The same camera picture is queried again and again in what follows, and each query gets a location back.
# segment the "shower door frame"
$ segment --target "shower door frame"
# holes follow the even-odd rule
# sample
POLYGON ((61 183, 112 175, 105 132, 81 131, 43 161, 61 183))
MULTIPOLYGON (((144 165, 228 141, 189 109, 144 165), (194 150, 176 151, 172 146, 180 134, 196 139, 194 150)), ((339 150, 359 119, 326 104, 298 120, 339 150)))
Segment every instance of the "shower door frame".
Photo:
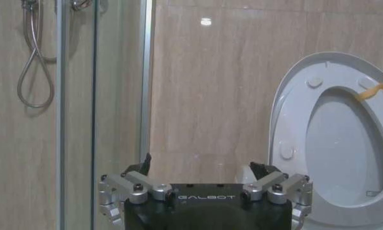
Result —
MULTIPOLYGON (((56 74, 56 229, 65 228, 65 76, 68 69, 68 51, 69 51, 69 11, 71 0, 56 0, 57 6, 57 74, 56 74)), ((154 42, 154 13, 156 0, 141 0, 145 7, 144 17, 144 66, 143 66, 143 105, 141 105, 141 134, 140 134, 140 152, 139 162, 145 159, 149 152, 150 136, 150 97, 152 97, 152 71, 153 71, 153 42, 154 42)), ((97 20, 99 20, 99 0, 93 2, 93 73, 92 73, 92 162, 91 162, 91 230, 95 230, 96 219, 96 51, 97 51, 97 20)))

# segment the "silver bracket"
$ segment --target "silver bracket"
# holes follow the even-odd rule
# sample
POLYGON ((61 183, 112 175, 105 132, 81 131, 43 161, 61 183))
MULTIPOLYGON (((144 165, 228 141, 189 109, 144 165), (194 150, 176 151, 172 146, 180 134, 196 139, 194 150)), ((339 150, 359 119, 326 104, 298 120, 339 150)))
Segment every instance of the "silver bracket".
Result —
POLYGON ((242 192, 246 193, 248 201, 261 200, 262 194, 268 191, 268 188, 274 184, 281 183, 285 179, 286 177, 282 172, 273 172, 254 183, 245 184, 242 186, 242 192))
POLYGON ((309 176, 296 174, 280 184, 274 184, 268 190, 268 198, 274 204, 285 204, 288 200, 294 203, 292 229, 302 229, 313 205, 313 183, 309 176))
POLYGON ((172 194, 172 185, 153 182, 139 172, 128 172, 125 177, 116 174, 103 176, 99 183, 100 212, 117 229, 124 227, 124 202, 143 204, 149 193, 156 200, 165 201, 172 194))

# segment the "toilet lid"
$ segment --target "toilet lid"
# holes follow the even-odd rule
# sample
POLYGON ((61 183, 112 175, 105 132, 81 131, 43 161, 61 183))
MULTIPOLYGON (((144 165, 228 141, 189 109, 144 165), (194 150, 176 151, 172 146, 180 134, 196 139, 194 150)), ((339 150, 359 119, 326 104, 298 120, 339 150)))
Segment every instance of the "toilet lid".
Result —
POLYGON ((326 226, 383 223, 383 92, 355 95, 383 72, 355 56, 320 53, 289 71, 270 123, 270 163, 314 181, 310 219, 326 226))

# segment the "shower hose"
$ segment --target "shower hose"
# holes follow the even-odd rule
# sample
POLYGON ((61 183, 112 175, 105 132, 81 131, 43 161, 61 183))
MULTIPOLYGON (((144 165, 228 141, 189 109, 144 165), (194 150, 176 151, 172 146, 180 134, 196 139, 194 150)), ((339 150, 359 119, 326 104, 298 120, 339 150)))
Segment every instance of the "shower hose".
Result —
POLYGON ((32 0, 24 0, 23 1, 23 33, 24 33, 24 39, 27 42, 27 45, 31 50, 31 57, 28 59, 28 62, 25 63, 25 66, 23 68, 23 72, 20 74, 19 83, 17 83, 17 95, 21 100, 21 102, 31 108, 45 108, 51 105, 51 102, 53 100, 55 96, 55 86, 51 79, 51 73, 48 70, 48 63, 56 63, 57 59, 56 57, 45 57, 41 52, 41 37, 43 37, 43 0, 32 1, 32 0), (28 73, 28 70, 31 68, 32 62, 35 58, 37 57, 39 62, 43 67, 43 71, 45 74, 45 78, 48 81, 49 86, 49 96, 45 100, 45 102, 40 104, 31 103, 24 95, 23 95, 23 83, 25 79, 25 75, 28 73))

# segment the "glass shower door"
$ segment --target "glass shower door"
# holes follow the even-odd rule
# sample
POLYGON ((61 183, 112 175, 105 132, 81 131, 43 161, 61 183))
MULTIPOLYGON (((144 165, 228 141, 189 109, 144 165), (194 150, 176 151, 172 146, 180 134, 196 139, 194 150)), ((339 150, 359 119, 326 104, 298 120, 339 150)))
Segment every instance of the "glass shower door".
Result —
MULTIPOLYGON (((145 17, 146 0, 111 0, 108 3, 100 1, 96 53, 96 179, 104 174, 120 174, 141 159, 141 138, 146 132, 143 130, 143 94, 146 80, 144 73, 148 72, 144 70, 145 17)), ((112 229, 108 218, 100 214, 97 207, 95 216, 96 229, 112 229)))
POLYGON ((116 229, 97 182, 149 146, 153 0, 59 0, 59 229, 116 229))

